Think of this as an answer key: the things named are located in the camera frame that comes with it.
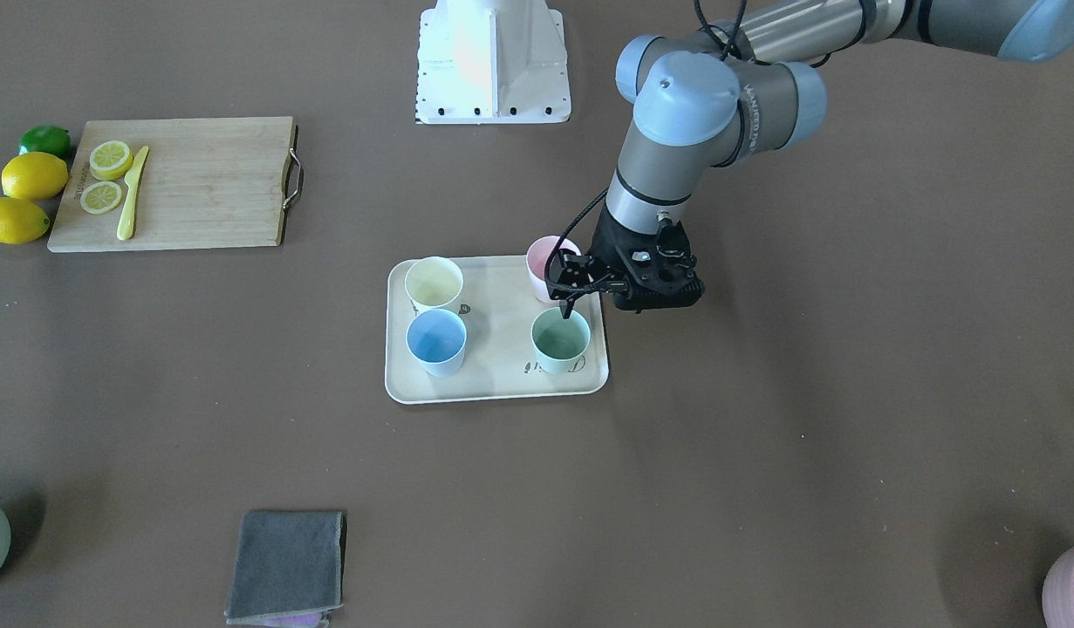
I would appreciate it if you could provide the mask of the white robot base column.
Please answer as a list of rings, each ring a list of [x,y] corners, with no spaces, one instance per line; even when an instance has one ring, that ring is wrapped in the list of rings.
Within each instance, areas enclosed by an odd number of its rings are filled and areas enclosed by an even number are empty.
[[[564,16],[545,1],[437,1],[420,15],[417,61],[417,123],[570,119]]]

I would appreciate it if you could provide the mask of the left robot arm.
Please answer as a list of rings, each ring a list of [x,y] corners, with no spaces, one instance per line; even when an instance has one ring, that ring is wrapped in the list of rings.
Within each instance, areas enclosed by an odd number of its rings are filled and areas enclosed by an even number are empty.
[[[557,243],[539,271],[561,317],[597,291],[623,311],[699,301],[681,218],[703,172],[810,138],[827,111],[818,67],[888,39],[1039,63],[1074,44],[1074,1],[781,1],[692,36],[632,40],[615,81],[633,119],[593,200],[592,245],[572,254]]]

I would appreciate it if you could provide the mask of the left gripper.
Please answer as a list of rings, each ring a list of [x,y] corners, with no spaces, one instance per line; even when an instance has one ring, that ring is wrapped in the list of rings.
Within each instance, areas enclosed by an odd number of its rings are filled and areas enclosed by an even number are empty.
[[[615,248],[616,227],[632,228],[618,222],[612,211],[604,209],[587,251],[584,254],[569,253],[564,240],[585,215],[587,215],[585,211],[580,211],[574,222],[560,235],[560,240],[554,246],[554,300],[558,301],[563,319],[568,319],[574,312],[575,303],[587,294],[601,291],[615,297],[616,293],[626,290],[626,283],[621,281],[621,274],[616,271],[616,254],[613,248]],[[652,230],[640,233],[653,234],[661,219],[668,219],[668,211],[663,210],[653,215]]]

